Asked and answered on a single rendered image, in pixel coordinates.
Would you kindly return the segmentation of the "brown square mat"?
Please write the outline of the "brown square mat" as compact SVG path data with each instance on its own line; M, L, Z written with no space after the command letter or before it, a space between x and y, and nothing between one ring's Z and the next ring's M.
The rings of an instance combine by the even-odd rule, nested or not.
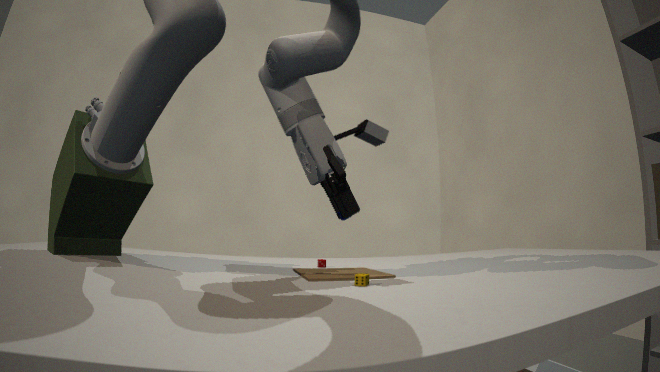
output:
M361 268L293 268L293 271L307 281L347 281L355 280L355 274L369 274L369 279L396 278L396 275Z

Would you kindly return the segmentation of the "yellow die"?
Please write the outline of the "yellow die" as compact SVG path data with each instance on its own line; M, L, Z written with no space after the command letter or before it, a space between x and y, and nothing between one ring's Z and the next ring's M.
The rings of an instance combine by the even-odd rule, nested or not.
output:
M369 285L369 274L356 274L354 280L355 286L367 286Z

